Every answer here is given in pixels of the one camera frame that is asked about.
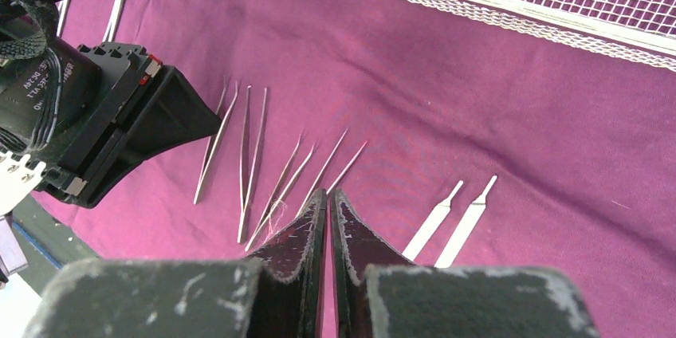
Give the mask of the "steel curved tweezers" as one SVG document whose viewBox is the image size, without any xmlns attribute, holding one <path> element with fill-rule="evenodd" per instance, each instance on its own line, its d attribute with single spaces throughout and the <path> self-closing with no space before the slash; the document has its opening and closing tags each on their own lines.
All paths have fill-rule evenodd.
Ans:
<svg viewBox="0 0 676 338">
<path fill-rule="evenodd" d="M 293 163 L 295 158 L 298 155 L 298 152 L 300 150 L 301 143 L 304 139 L 304 134 L 301 133 L 299 135 L 299 138 L 297 140 L 297 144 L 294 147 L 291 156 L 288 158 L 286 164 L 284 165 L 282 172 L 280 173 L 280 176 L 275 184 L 275 187 L 273 188 L 273 191 L 268 199 L 268 202 L 264 206 L 264 210 L 261 214 L 261 217 L 259 218 L 259 221 L 254 228 L 253 234 L 250 237 L 249 241 L 245 245 L 245 251 L 249 252 L 250 249 L 253 247 L 253 244 L 257 240 L 257 236 L 261 233 L 261 231 L 264 229 L 264 225 L 272 218 L 273 212 L 276 210 L 276 208 L 285 201 L 286 196 L 288 193 L 291 191 L 295 183 L 297 182 L 298 178 L 304 171 L 305 167 L 307 166 L 309 160 L 311 159 L 316 146 L 312 145 L 310 147 L 309 153 L 305 156 L 303 161 L 298 165 L 295 171 L 291 171 L 293 168 Z"/>
</svg>

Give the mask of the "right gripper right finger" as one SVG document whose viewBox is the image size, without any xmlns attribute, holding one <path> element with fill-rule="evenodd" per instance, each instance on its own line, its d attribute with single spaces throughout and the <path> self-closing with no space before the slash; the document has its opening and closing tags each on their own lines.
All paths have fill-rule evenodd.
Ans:
<svg viewBox="0 0 676 338">
<path fill-rule="evenodd" d="M 341 337 L 597 337 L 578 288 L 536 266 L 417 265 L 330 194 Z"/>
</svg>

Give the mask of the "steel needle holder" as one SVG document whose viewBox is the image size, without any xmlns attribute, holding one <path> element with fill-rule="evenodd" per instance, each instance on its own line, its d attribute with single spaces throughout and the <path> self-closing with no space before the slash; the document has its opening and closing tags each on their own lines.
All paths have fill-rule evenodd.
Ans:
<svg viewBox="0 0 676 338">
<path fill-rule="evenodd" d="M 348 175 L 352 167 L 359 161 L 360 157 L 367 149 L 367 146 L 370 143 L 368 140 L 364 140 L 360 146 L 351 150 L 351 154 L 344 155 L 342 150 L 344 149 L 348 131 L 348 128 L 345 128 L 342 131 L 336 142 L 331 146 L 330 150 L 325 156 L 325 159 L 318 167 L 316 174 L 312 177 L 312 181 L 309 184 L 308 190 L 303 196 L 301 204 L 296 212 L 296 216 L 301 215 L 301 208 L 308 203 L 312 193 L 315 190 L 324 188 L 328 193 L 330 193 L 336 189 L 338 185 L 344 181 L 344 178 Z"/>
</svg>

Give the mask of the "purple cloth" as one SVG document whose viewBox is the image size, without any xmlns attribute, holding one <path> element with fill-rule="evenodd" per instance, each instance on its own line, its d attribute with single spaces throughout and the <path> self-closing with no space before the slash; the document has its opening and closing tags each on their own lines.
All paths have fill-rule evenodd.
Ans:
<svg viewBox="0 0 676 338">
<path fill-rule="evenodd" d="M 71 0 L 64 38 L 96 45 L 114 0 Z M 369 141 L 340 184 L 403 249 L 459 180 L 417 260 L 432 265 L 493 175 L 459 265 L 551 266 L 580 288 L 603 337 L 675 334 L 675 75 L 401 0 L 126 0 L 116 38 L 178 67 L 212 108 L 240 84 L 202 199 L 206 141 L 158 155 L 92 209 L 38 193 L 107 259 L 233 259 L 246 87 L 265 144 L 255 227 L 283 166 L 315 151 L 277 209 L 296 215 L 345 128 Z"/>
</svg>

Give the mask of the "steel hemostat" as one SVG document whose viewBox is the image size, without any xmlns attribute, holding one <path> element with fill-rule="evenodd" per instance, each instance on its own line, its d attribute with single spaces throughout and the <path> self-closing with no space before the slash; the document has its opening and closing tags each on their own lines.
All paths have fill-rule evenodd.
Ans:
<svg viewBox="0 0 676 338">
<path fill-rule="evenodd" d="M 103 42 L 113 42 L 120 22 L 126 0 L 114 0 L 112 11 L 104 31 Z"/>
</svg>

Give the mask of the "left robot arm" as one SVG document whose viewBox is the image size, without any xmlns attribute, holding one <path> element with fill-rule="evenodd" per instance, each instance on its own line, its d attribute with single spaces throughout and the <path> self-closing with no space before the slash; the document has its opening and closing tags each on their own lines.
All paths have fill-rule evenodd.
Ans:
<svg viewBox="0 0 676 338">
<path fill-rule="evenodd" d="M 1 0 L 1 212 L 32 191 L 95 207 L 128 173 L 212 136 L 217 114 L 141 45 L 57 36 L 63 0 Z"/>
</svg>

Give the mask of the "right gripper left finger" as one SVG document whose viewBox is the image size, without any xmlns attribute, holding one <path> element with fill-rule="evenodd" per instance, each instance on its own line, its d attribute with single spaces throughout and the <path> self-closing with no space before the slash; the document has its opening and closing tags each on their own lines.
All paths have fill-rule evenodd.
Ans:
<svg viewBox="0 0 676 338">
<path fill-rule="evenodd" d="M 325 190 L 246 257 L 231 261 L 68 264 L 27 337 L 317 337 L 321 333 Z"/>
</svg>

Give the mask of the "steel forceps clamp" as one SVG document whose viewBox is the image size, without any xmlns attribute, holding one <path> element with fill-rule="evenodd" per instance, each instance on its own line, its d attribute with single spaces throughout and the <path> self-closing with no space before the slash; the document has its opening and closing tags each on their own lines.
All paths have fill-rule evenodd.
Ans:
<svg viewBox="0 0 676 338">
<path fill-rule="evenodd" d="M 57 4 L 58 22 L 57 22 L 56 35 L 58 37 L 61 37 L 61 35 L 63 33 L 63 29 L 64 29 L 64 26 L 65 26 L 65 19 L 66 19 L 66 15 L 67 15 L 68 9 L 69 9 L 69 3 L 70 3 L 70 0 L 62 0 L 62 1 L 59 1 L 59 3 Z"/>
</svg>

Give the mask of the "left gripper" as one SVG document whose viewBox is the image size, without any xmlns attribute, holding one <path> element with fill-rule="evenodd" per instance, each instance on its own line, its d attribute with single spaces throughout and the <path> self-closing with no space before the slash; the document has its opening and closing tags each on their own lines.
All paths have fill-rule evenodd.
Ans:
<svg viewBox="0 0 676 338">
<path fill-rule="evenodd" d="M 220 118 L 185 76 L 143 46 L 77 52 L 97 70 L 81 83 L 87 101 L 75 121 L 37 154 L 48 165 L 39 191 L 91 209 L 144 161 L 217 132 Z"/>
</svg>

